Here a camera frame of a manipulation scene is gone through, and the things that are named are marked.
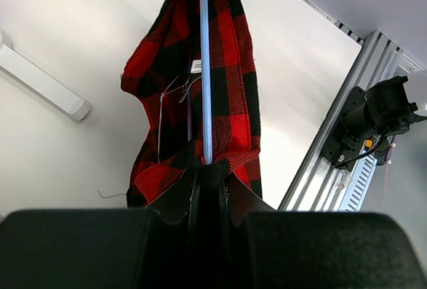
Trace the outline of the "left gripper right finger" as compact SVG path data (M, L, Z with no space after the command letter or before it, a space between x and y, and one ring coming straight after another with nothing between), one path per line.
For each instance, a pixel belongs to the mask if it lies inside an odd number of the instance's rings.
M226 180L234 288L425 288L403 229L378 213L280 212Z

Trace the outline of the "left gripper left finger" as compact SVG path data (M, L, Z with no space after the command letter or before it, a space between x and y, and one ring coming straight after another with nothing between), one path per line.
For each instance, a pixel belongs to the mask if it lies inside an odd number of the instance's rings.
M20 210L1 223L2 288L179 288L194 175L144 208Z

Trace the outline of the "red black plaid shirt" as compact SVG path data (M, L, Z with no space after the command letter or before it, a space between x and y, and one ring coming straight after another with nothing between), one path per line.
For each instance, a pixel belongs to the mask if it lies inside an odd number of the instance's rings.
M126 63L121 88L143 105L147 137L127 205L146 206L185 172L214 189L229 175L262 194L260 108L252 38L241 0L208 0L213 162L203 156L199 0L165 0Z

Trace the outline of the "light blue hanger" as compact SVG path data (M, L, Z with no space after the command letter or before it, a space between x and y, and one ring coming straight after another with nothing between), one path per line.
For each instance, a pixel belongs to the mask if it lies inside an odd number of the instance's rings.
M211 115L211 67L209 51L209 3L199 0L201 45L201 97L203 116L203 156L206 164L213 162Z

